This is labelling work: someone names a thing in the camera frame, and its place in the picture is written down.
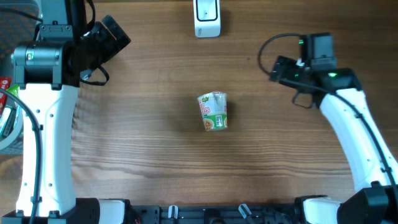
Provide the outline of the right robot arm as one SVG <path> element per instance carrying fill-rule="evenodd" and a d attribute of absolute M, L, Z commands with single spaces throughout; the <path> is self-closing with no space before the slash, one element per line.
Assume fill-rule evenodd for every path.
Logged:
<path fill-rule="evenodd" d="M 327 196 L 296 198 L 303 223 L 397 223 L 397 160 L 383 139 L 366 95 L 350 68 L 338 68 L 329 33 L 297 34 L 300 58 L 278 56 L 272 82 L 309 94 L 344 151 L 355 193 L 345 202 Z"/>

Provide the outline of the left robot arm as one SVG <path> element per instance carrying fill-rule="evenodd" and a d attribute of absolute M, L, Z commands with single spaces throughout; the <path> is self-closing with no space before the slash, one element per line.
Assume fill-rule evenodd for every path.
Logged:
<path fill-rule="evenodd" d="M 130 43 L 111 17 L 86 18 L 92 1 L 42 1 L 34 38 L 13 54 L 14 101 L 23 109 L 22 186 L 3 223 L 133 223 L 126 199 L 78 198 L 71 171 L 72 121 L 85 76 Z"/>

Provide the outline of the green snack bag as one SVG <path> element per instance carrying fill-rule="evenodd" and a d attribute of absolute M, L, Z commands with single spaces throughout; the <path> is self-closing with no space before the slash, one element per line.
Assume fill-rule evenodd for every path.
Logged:
<path fill-rule="evenodd" d="M 9 92 L 11 95 L 15 96 L 16 98 L 19 98 L 19 85 L 15 84 L 7 89 L 7 92 Z M 10 96 L 7 97 L 7 103 L 15 103 L 17 102 L 13 100 Z"/>

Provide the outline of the dark green small box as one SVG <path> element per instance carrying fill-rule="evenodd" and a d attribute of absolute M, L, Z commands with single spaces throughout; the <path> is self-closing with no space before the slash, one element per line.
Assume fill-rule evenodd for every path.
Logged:
<path fill-rule="evenodd" d="M 1 139 L 8 137 L 16 127 L 19 112 L 19 106 L 16 108 L 5 107 L 1 116 Z"/>

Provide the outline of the instant noodle cup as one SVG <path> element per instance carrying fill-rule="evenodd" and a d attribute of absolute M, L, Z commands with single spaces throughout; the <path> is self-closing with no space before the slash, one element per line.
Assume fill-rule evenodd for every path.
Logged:
<path fill-rule="evenodd" d="M 228 127 L 227 94 L 212 91 L 197 98 L 205 131 L 218 131 Z"/>

